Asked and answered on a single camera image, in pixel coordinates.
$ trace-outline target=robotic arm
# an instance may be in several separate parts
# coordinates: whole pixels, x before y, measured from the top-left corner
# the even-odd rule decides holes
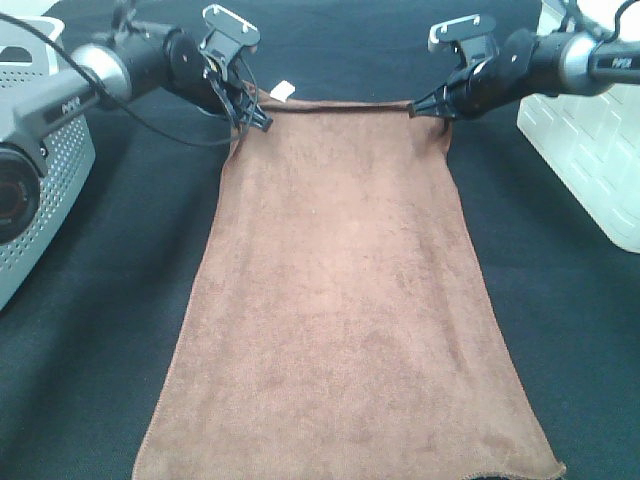
[[[134,14],[134,0],[117,3],[112,31],[73,52],[80,71],[65,69],[0,96],[0,244],[17,238],[36,215],[40,178],[48,173],[42,140],[94,105],[122,107],[162,87],[223,114],[237,130],[269,129],[271,118],[238,73],[241,51],[260,41],[256,27],[211,5],[203,11],[209,33],[198,45],[179,27],[134,22]]]
[[[635,1],[627,1],[626,7]],[[429,50],[451,47],[461,65],[446,83],[411,103],[409,115],[474,119],[533,93],[594,96],[614,83],[640,84],[640,42],[617,40],[623,11],[616,15],[614,34],[582,27],[581,16],[579,31],[562,31],[568,14],[559,31],[539,36],[521,29],[502,49],[492,35],[491,17],[472,15],[434,25]]]

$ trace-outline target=white basket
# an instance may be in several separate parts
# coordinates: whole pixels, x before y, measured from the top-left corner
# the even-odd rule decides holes
[[[619,3],[579,2],[605,27],[612,27]],[[631,20],[639,11],[632,7],[623,17],[623,39],[637,40],[640,32]],[[538,32],[549,33],[561,19],[543,2]],[[521,102],[518,114],[520,130],[605,234],[635,253],[640,253],[639,112],[640,86],[616,85],[593,98],[532,95]]]
[[[21,17],[61,45],[64,24],[48,17]],[[61,59],[53,49],[18,27],[0,21],[0,49],[26,50],[31,62],[0,61],[0,95],[11,88],[59,71]],[[75,118],[44,139],[49,156],[48,175],[41,180],[40,206],[29,229],[7,245],[0,245],[0,309],[5,306],[53,239],[76,201],[95,159],[89,129],[83,116]]]

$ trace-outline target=black table surface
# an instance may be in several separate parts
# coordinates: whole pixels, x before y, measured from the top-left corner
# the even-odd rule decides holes
[[[138,18],[204,35],[199,0],[139,0]],[[417,98],[453,55],[430,25],[473,13],[503,41],[538,0],[229,0],[258,26],[258,83],[295,98]],[[111,2],[62,0],[68,50]],[[228,131],[157,91],[133,105],[173,133]],[[449,167],[496,317],[569,479],[640,478],[640,256],[615,247],[516,127],[517,105],[457,123]],[[125,479],[149,424],[216,208],[227,150],[185,147],[123,112],[87,114],[96,163],[62,229],[0,314],[0,480]],[[430,478],[425,472],[424,478]]]

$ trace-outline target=brown towel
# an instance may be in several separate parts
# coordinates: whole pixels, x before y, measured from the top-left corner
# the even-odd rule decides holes
[[[561,476],[494,319],[443,124],[389,104],[277,110],[224,167],[134,479]]]

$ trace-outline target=white tag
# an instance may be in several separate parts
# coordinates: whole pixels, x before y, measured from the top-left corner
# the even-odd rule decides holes
[[[284,103],[287,101],[287,98],[289,98],[289,95],[291,95],[295,91],[296,87],[291,85],[286,80],[283,80],[278,85],[276,85],[273,90],[271,90],[270,95],[271,98],[275,98],[276,100]]]

